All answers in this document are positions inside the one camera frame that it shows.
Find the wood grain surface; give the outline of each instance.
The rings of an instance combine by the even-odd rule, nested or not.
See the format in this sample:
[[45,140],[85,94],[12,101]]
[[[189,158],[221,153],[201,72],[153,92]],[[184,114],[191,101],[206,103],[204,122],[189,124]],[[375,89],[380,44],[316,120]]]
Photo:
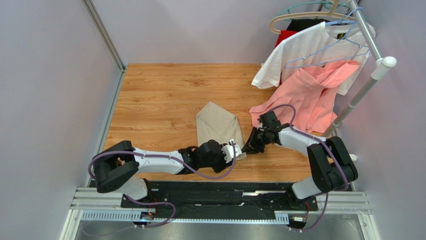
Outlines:
[[[197,145],[196,114],[212,101],[235,114],[244,141],[252,130],[249,109],[264,103],[275,88],[251,82],[258,64],[129,64],[112,117],[105,148],[130,140],[133,146],[168,152]],[[211,168],[199,170],[218,176]],[[217,181],[295,182],[311,174],[301,153],[267,145],[265,153],[248,155]],[[148,180],[208,181],[196,174],[143,173]]]

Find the wooden hanger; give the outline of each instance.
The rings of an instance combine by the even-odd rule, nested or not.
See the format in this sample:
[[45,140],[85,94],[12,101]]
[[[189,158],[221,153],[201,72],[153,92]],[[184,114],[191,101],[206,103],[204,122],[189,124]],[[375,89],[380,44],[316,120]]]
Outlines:
[[[276,16],[270,21],[269,29],[274,34],[281,34],[281,31],[278,30],[278,29],[275,29],[274,25],[275,25],[276,22],[284,20],[284,19],[295,19],[295,18],[306,18],[306,17],[331,17],[331,18],[336,18],[336,19],[342,19],[344,17],[343,14],[335,13],[335,10],[338,7],[340,0],[330,0],[330,1],[333,3],[333,6],[330,8],[330,11],[328,11],[328,12],[325,12],[325,11],[309,11],[309,12],[291,13],[291,14]],[[348,17],[347,19],[356,21],[356,19],[352,16]]]

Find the clothes hanger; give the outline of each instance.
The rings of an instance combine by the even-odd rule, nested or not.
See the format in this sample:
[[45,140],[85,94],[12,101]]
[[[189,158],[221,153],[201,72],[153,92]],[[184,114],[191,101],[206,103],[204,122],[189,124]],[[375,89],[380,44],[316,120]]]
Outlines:
[[[310,12],[300,12],[300,13],[290,13],[290,14],[285,14],[285,15],[281,15],[281,16],[276,16],[274,17],[270,23],[269,23],[269,29],[275,33],[275,34],[280,34],[281,31],[276,29],[274,27],[275,23],[281,20],[286,20],[286,19],[295,19],[295,18],[306,18],[306,17],[331,17],[331,18],[336,18],[336,19],[341,19],[343,18],[345,15],[340,14],[340,13],[336,13],[336,9],[339,5],[340,0],[330,0],[333,3],[333,6],[331,6],[330,11],[325,12],[325,11],[310,11]],[[350,20],[355,21],[356,19],[352,16],[349,17]]]
[[[323,5],[324,9],[330,10],[332,8],[332,6],[327,6],[327,5],[330,5],[330,4],[333,4],[333,3],[331,1],[309,1],[309,2],[303,2],[303,3],[299,3],[299,4],[296,4],[296,5],[293,5],[291,7],[288,7],[286,9],[280,11],[276,16],[279,17],[279,16],[284,15],[284,14],[291,14],[291,12],[290,12],[291,9],[298,8],[298,7],[301,7],[301,6],[306,6],[306,5],[312,5],[312,4],[321,4],[321,5]],[[338,9],[340,7],[345,7],[345,8],[347,8],[347,13],[349,13],[351,11],[351,7],[350,6],[346,6],[345,4],[340,4],[339,3],[337,5],[336,9]],[[284,20],[290,22],[292,19],[291,18],[287,18],[287,19],[284,19]]]
[[[364,9],[363,9],[362,7],[357,7],[357,8],[355,8],[354,10],[352,10],[352,11],[348,14],[348,16],[352,15],[354,12],[359,11],[359,10],[364,10]],[[350,20],[344,20],[344,17],[345,17],[345,16],[343,16],[343,17],[342,17],[340,20],[338,20],[338,21],[331,21],[331,22],[327,22],[327,23],[325,23],[325,25],[327,25],[327,26],[329,26],[329,25],[336,25],[336,24],[352,24],[352,26],[349,28],[349,30],[348,30],[348,31],[344,34],[344,36],[343,36],[341,39],[337,40],[336,42],[334,42],[334,43],[333,43],[333,44],[331,44],[331,45],[328,45],[328,46],[326,46],[326,47],[321,48],[320,50],[318,50],[318,51],[316,51],[316,52],[314,52],[314,53],[309,54],[309,55],[308,55],[308,56],[306,56],[306,57],[300,57],[300,58],[297,58],[297,59],[294,59],[294,60],[288,61],[287,63],[285,63],[284,68],[285,68],[285,69],[296,69],[296,68],[301,68],[301,67],[309,67],[309,66],[324,65],[324,64],[328,64],[328,63],[332,63],[332,62],[336,62],[336,61],[340,61],[340,60],[352,59],[352,58],[355,58],[355,57],[358,57],[358,56],[362,56],[362,55],[367,54],[367,53],[370,51],[369,46],[367,46],[367,45],[363,45],[363,46],[361,46],[361,44],[359,44],[359,43],[357,43],[357,42],[354,42],[354,41],[351,41],[351,40],[349,40],[349,39],[347,39],[347,38],[346,38],[346,37],[348,36],[348,34],[351,32],[351,30],[354,28],[354,26],[357,24],[357,22],[356,22],[356,21],[350,21]],[[356,44],[356,45],[358,45],[358,48],[360,48],[360,49],[361,49],[361,48],[367,48],[367,51],[365,51],[364,53],[361,53],[361,54],[353,55],[353,56],[348,56],[348,57],[343,57],[343,58],[339,58],[339,59],[334,59],[334,60],[332,60],[332,61],[326,61],[326,62],[320,62],[320,63],[313,63],[313,64],[304,65],[305,60],[306,60],[307,58],[312,57],[312,56],[314,56],[315,54],[317,54],[317,53],[319,53],[319,52],[322,52],[322,51],[324,51],[324,50],[326,50],[326,49],[328,49],[328,48],[332,47],[333,45],[335,45],[335,44],[339,43],[339,42],[340,42],[340,41],[342,41],[342,40],[346,40],[346,41],[348,41],[348,42],[350,42],[350,43]],[[298,65],[298,66],[288,66],[288,64],[293,63],[293,62],[297,62],[297,61],[300,61],[300,60],[303,60],[303,62],[302,62],[302,64],[301,64],[301,65]]]

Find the white wall panel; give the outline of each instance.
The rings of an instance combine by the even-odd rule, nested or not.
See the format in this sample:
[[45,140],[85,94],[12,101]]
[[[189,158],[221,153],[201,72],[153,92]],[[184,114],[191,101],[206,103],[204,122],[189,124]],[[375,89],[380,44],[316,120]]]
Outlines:
[[[426,24],[421,0],[364,0],[384,56],[398,63],[339,128],[358,155],[357,189],[365,191],[383,240],[424,239],[426,214]],[[370,77],[365,64],[338,112]]]
[[302,1],[93,2],[120,57],[128,64],[262,63],[278,37],[269,30],[269,22],[281,10]]
[[0,239],[58,239],[119,70],[80,0],[0,2]]

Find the black mounting plate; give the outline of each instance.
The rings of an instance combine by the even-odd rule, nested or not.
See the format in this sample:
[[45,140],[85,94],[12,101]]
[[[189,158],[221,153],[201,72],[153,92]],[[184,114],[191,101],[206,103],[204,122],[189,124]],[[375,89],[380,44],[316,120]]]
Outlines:
[[[257,182],[194,182],[150,181],[152,198],[157,202],[171,202],[176,206],[175,218],[179,219],[237,219],[273,220],[274,211],[306,211],[305,204],[291,208],[284,202],[282,192],[292,183]],[[254,194],[256,191],[272,191]],[[310,211],[317,211],[315,197],[306,201]],[[124,196],[122,208],[146,208]],[[157,218],[167,218],[172,207],[158,205]]]

